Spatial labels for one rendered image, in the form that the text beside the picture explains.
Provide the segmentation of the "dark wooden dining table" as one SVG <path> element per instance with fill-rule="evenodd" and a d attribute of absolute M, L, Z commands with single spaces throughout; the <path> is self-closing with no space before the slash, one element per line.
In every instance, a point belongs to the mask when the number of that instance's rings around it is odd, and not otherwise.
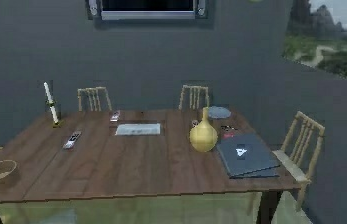
<path fill-rule="evenodd" d="M 108 112 L 75 112 L 60 127 L 48 115 L 33 121 L 0 151 L 17 174 L 0 184 L 0 203 L 248 192 L 252 178 L 231 180 L 216 152 L 189 142 L 193 110 L 123 111 L 123 123 L 161 123 L 157 136 L 118 136 Z M 63 145 L 82 134 L 71 149 Z"/>

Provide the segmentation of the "light wooden chair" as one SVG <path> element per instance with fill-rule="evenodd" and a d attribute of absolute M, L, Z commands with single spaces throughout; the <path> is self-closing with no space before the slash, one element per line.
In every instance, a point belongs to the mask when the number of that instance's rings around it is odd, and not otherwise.
<path fill-rule="evenodd" d="M 307 187 L 312 183 L 324 133 L 323 125 L 301 111 L 296 113 L 280 149 L 270 152 L 270 155 L 280 163 L 280 166 L 276 168 L 278 177 L 258 178 L 252 181 L 248 189 L 251 196 L 246 210 L 247 215 L 253 211 L 258 193 L 261 193 L 256 215 L 258 224 L 271 223 L 285 191 L 297 190 L 295 210 L 297 212 L 301 210 Z M 307 170 L 303 171 L 302 163 L 313 134 L 316 134 L 315 147 L 311 151 Z"/>
<path fill-rule="evenodd" d="M 190 109 L 199 109 L 200 108 L 200 97 L 202 96 L 201 92 L 204 92 L 204 103 L 206 107 L 210 106 L 210 97 L 209 97 L 209 87 L 208 86 L 198 86 L 198 85 L 183 85 L 180 92 L 179 106 L 180 110 L 183 109 L 185 91 L 189 91 L 189 108 Z"/>
<path fill-rule="evenodd" d="M 99 96 L 99 92 L 102 91 L 104 93 L 108 110 L 112 111 L 112 104 L 108 94 L 108 90 L 106 87 L 97 86 L 97 87 L 88 87 L 88 88 L 79 88 L 77 90 L 77 99 L 78 99 L 78 110 L 83 110 L 82 105 L 82 96 L 86 95 L 88 97 L 89 108 L 91 111 L 101 111 L 101 100 Z"/>

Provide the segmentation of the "yellow round vase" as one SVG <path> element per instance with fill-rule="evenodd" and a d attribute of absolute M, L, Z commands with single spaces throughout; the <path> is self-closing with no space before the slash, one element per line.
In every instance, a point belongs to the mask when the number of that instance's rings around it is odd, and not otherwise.
<path fill-rule="evenodd" d="M 209 152 L 215 147 L 218 133 L 209 122 L 208 107 L 202 109 L 202 119 L 190 130 L 189 140 L 192 147 L 198 152 Z"/>

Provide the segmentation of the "grey blue plate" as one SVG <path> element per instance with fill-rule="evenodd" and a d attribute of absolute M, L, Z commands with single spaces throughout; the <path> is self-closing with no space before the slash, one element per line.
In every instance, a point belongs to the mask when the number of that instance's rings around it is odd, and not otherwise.
<path fill-rule="evenodd" d="M 231 111 L 225 107 L 211 106 L 208 115 L 213 119 L 225 119 L 231 115 Z"/>

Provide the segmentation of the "small red black item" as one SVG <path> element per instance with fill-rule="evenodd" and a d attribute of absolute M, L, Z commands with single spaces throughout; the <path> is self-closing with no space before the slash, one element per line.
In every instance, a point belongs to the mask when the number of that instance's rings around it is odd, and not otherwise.
<path fill-rule="evenodd" d="M 229 125 L 222 126 L 221 130 L 223 132 L 222 137 L 224 139 L 234 137 L 237 133 L 237 129 Z"/>

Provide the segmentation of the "dark grey closed laptop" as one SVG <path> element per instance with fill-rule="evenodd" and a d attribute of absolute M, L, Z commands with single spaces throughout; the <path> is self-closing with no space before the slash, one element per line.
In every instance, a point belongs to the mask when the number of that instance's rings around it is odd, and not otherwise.
<path fill-rule="evenodd" d="M 271 150 L 256 134 L 223 139 L 217 151 L 230 179 L 278 177 L 280 166 Z"/>

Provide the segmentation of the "grey remote control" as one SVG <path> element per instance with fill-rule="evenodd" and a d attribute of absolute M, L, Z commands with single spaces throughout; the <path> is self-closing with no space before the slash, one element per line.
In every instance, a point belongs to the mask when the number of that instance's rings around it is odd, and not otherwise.
<path fill-rule="evenodd" d="M 82 132 L 81 131 L 75 131 L 70 138 L 65 142 L 65 144 L 63 145 L 64 149 L 71 149 L 76 141 L 78 140 L 78 138 L 81 136 Z"/>

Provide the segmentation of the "wall television set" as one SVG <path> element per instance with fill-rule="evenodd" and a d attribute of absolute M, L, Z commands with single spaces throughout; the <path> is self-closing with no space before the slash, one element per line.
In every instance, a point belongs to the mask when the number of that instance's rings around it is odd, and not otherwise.
<path fill-rule="evenodd" d="M 110 20 L 192 20 L 206 18 L 208 0 L 85 0 L 88 18 Z"/>

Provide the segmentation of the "landscape wall picture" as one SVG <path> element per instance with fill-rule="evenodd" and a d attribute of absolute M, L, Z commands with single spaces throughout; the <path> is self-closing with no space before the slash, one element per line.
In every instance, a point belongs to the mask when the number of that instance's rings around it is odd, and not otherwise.
<path fill-rule="evenodd" d="M 292 0 L 282 56 L 347 79 L 347 0 Z"/>

